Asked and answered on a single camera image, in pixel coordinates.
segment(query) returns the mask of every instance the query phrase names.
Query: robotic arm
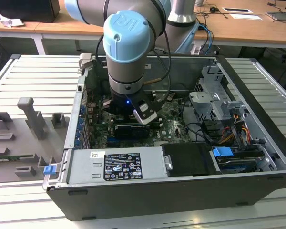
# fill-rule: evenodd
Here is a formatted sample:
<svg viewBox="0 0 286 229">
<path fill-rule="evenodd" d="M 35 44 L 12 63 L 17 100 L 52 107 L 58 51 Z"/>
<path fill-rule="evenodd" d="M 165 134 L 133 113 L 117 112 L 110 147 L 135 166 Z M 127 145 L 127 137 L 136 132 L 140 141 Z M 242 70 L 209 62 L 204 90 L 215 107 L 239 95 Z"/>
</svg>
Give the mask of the robotic arm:
<svg viewBox="0 0 286 229">
<path fill-rule="evenodd" d="M 169 0 L 65 0 L 71 17 L 87 24 L 103 26 L 103 46 L 112 106 L 119 107 L 125 115 L 133 112 L 141 124 L 155 119 L 156 112 L 162 106 L 159 101 L 151 102 L 142 86 L 147 54 L 154 48 L 158 37 L 165 39 L 169 15 L 172 23 L 169 24 L 167 34 L 169 40 L 174 41 L 173 50 L 180 50 L 178 43 L 180 44 L 181 39 L 181 46 L 188 44 L 184 42 L 184 38 L 190 42 L 193 40 L 190 36 L 193 35 L 193 23 L 196 19 L 193 18 L 195 1 L 171 2 L 172 16 Z"/>
</svg>

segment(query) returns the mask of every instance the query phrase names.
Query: blue plastic clip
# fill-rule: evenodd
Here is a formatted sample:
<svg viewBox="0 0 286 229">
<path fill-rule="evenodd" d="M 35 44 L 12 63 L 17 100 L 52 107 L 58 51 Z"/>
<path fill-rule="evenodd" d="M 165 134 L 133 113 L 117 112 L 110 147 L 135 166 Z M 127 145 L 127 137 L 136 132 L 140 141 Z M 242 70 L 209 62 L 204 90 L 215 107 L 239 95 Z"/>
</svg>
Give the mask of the blue plastic clip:
<svg viewBox="0 0 286 229">
<path fill-rule="evenodd" d="M 218 156 L 234 156 L 230 147 L 216 147 L 213 149 L 213 153 L 215 157 Z"/>
<path fill-rule="evenodd" d="M 55 175 L 56 174 L 56 168 L 57 168 L 57 165 L 45 166 L 43 169 L 43 174 L 44 175 Z"/>
</svg>

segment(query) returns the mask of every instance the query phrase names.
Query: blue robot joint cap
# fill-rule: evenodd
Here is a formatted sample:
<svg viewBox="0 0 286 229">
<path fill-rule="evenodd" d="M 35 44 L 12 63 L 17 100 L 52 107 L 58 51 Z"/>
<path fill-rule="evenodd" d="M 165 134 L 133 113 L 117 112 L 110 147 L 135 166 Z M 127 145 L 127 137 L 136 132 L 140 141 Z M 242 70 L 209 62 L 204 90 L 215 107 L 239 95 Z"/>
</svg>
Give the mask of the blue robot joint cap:
<svg viewBox="0 0 286 229">
<path fill-rule="evenodd" d="M 150 41 L 148 22 L 137 12 L 120 11 L 105 21 L 103 45 L 106 55 L 115 62 L 132 63 L 140 59 Z"/>
</svg>

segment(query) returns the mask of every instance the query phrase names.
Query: motherboard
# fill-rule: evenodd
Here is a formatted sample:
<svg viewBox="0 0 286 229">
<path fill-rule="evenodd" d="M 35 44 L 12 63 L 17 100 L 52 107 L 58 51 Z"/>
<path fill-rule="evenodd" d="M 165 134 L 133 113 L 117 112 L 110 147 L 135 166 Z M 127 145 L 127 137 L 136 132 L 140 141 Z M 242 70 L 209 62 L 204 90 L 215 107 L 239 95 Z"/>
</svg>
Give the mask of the motherboard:
<svg viewBox="0 0 286 229">
<path fill-rule="evenodd" d="M 109 97 L 95 96 L 88 104 L 91 148 L 149 147 L 191 142 L 180 116 L 184 99 L 173 96 L 148 125 L 139 124 L 132 115 L 123 117 L 105 111 L 103 103 Z"/>
</svg>

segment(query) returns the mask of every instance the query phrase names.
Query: paper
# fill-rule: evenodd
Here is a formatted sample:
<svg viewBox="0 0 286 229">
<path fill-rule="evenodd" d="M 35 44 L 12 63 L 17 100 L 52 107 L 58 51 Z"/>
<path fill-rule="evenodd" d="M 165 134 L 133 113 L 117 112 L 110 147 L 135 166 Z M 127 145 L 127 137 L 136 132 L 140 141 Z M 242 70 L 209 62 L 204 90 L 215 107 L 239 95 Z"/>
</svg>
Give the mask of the paper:
<svg viewBox="0 0 286 229">
<path fill-rule="evenodd" d="M 0 22 L 2 25 L 11 28 L 12 26 L 22 26 L 24 23 L 20 19 L 10 19 L 0 14 Z"/>
<path fill-rule="evenodd" d="M 263 20 L 256 15 L 243 15 L 243 14 L 234 14 L 230 13 L 231 17 L 234 19 L 249 19 L 249 20 Z"/>
</svg>

